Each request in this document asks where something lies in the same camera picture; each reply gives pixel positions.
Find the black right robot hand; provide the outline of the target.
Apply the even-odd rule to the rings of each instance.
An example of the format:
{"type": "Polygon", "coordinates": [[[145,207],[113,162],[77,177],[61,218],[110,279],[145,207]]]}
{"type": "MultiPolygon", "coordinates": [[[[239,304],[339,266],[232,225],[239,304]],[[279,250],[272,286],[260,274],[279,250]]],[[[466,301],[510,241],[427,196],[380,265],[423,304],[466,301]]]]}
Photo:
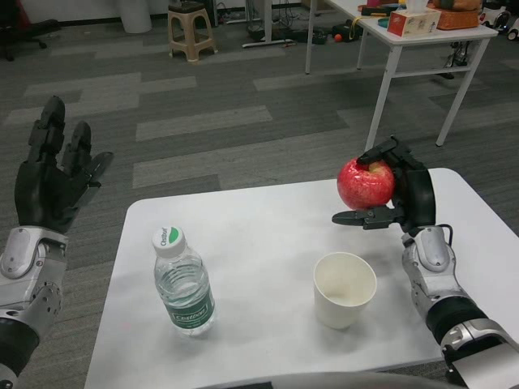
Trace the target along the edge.
{"type": "Polygon", "coordinates": [[[346,163],[337,190],[349,210],[334,215],[335,224],[384,229],[398,223],[405,233],[435,224],[429,171],[395,136],[346,163]]]}

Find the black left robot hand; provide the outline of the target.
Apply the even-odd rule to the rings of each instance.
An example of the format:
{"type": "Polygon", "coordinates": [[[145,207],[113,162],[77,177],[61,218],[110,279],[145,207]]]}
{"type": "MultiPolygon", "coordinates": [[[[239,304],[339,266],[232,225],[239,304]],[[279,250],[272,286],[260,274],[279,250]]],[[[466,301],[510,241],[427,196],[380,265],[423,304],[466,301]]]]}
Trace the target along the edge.
{"type": "Polygon", "coordinates": [[[114,154],[91,156],[91,127],[78,122],[71,141],[64,144],[66,107],[51,96],[33,124],[27,159],[15,181],[15,207],[19,224],[65,234],[82,207],[101,188],[101,177],[114,154]]]}

